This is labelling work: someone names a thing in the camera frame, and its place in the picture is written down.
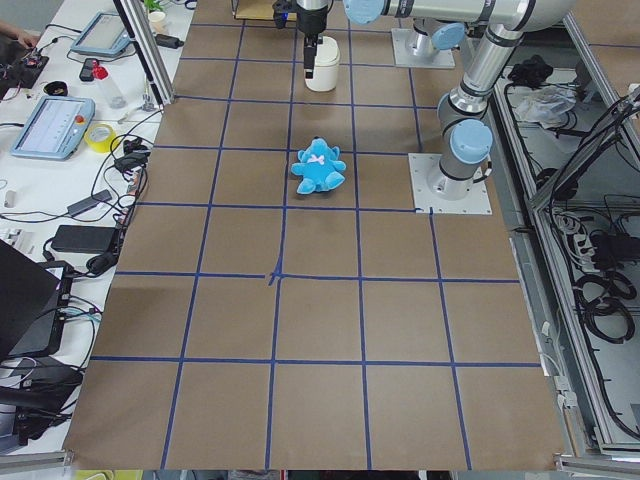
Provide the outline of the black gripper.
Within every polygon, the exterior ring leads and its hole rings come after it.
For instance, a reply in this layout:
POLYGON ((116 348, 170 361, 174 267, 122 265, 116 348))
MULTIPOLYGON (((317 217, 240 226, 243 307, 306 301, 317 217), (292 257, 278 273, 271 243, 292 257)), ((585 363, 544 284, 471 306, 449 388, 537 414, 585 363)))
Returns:
POLYGON ((305 34, 304 75, 306 80, 311 80, 314 77, 318 44, 322 43, 319 34, 327 28, 330 2, 328 0, 276 0, 272 4, 272 9, 273 20, 278 29, 286 26, 290 14, 296 15, 296 26, 305 34))

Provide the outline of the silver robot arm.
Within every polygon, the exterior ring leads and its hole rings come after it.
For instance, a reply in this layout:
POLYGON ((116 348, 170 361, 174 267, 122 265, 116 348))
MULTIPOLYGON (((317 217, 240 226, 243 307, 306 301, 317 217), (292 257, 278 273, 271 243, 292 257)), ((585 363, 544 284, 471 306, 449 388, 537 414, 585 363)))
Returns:
POLYGON ((483 116, 499 74, 522 36, 521 31, 502 24, 489 25, 459 85, 438 105, 444 148, 438 165, 428 174, 428 182, 446 200, 467 196, 476 171, 490 153, 493 134, 483 116))
MULTIPOLYGON (((381 16, 434 18, 454 22, 501 24, 514 32, 538 31, 560 21, 575 5, 573 1, 345 1, 348 19, 366 25, 381 16)), ((272 5, 276 27, 285 26, 290 13, 304 34, 304 73, 314 74, 319 37, 327 28, 330 6, 327 1, 276 1, 272 5)))

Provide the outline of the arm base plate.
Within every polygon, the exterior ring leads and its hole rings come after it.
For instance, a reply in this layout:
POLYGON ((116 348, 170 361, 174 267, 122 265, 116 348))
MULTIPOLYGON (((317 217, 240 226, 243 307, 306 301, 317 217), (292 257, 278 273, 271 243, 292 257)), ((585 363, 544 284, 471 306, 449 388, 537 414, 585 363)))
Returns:
POLYGON ((413 29, 391 30, 395 65, 404 68, 453 69, 455 60, 452 50, 459 40, 456 33, 444 28, 432 35, 413 29))
POLYGON ((491 215, 482 167, 467 180, 453 180, 440 170, 440 154, 409 153, 414 209, 418 213, 491 215))

